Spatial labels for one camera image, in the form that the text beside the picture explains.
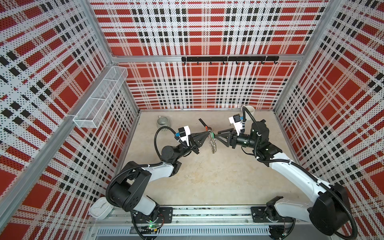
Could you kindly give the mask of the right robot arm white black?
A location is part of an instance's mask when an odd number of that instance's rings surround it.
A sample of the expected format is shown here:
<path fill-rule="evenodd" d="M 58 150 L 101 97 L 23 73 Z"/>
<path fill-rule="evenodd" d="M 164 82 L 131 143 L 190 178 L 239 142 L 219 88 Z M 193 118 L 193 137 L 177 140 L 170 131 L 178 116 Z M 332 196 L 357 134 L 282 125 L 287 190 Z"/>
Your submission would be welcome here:
<path fill-rule="evenodd" d="M 297 202 L 277 196 L 266 204 L 266 218 L 277 222 L 292 218 L 310 222 L 327 236 L 336 235 L 344 240 L 355 240 L 357 223 L 352 215 L 347 190 L 340 184 L 330 184 L 292 161 L 269 140 L 270 130 L 264 120 L 253 122 L 249 134 L 245 124 L 234 123 L 234 129 L 219 131 L 215 137 L 227 147 L 250 148 L 252 156 L 275 170 L 299 188 L 310 200 Z"/>

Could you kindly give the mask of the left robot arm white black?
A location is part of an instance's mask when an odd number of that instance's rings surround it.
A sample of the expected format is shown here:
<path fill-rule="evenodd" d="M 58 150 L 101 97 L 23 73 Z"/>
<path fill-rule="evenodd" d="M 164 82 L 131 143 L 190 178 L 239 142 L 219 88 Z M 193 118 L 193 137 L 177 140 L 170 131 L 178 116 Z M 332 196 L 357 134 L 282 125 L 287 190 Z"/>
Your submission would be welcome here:
<path fill-rule="evenodd" d="M 179 159 L 190 153 L 198 155 L 199 148 L 211 135 L 210 131 L 186 134 L 181 129 L 172 133 L 179 144 L 165 146 L 161 152 L 157 152 L 160 162 L 137 164 L 131 161 L 111 180 L 105 194 L 109 204 L 126 212 L 141 213 L 151 218 L 159 215 L 159 204 L 144 195 L 148 184 L 177 174 L 182 165 Z"/>

